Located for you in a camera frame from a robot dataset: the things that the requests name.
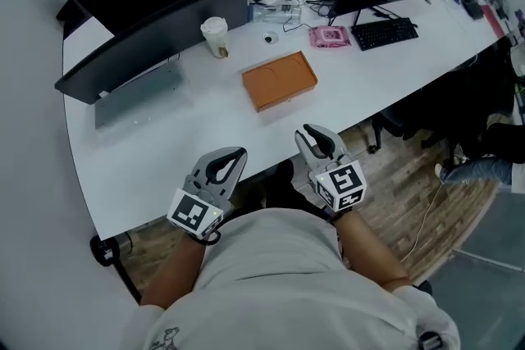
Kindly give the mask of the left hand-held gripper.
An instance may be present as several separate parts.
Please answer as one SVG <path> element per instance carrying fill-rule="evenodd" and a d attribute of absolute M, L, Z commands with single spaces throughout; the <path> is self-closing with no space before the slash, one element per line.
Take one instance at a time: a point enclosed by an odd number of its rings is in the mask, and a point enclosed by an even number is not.
<path fill-rule="evenodd" d="M 201 156 L 177 189 L 168 221 L 193 239 L 211 239 L 232 213 L 230 197 L 248 160 L 242 147 L 219 148 Z"/>

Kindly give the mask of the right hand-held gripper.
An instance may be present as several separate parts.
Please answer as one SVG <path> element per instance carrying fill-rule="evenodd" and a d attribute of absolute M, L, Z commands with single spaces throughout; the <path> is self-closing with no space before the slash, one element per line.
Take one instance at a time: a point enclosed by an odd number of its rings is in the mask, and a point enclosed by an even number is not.
<path fill-rule="evenodd" d="M 350 157 L 342 138 L 320 125 L 304 124 L 303 128 L 317 144 L 316 149 L 299 130 L 294 132 L 314 192 L 334 213 L 347 211 L 360 203 L 367 191 L 367 181 L 359 162 Z"/>

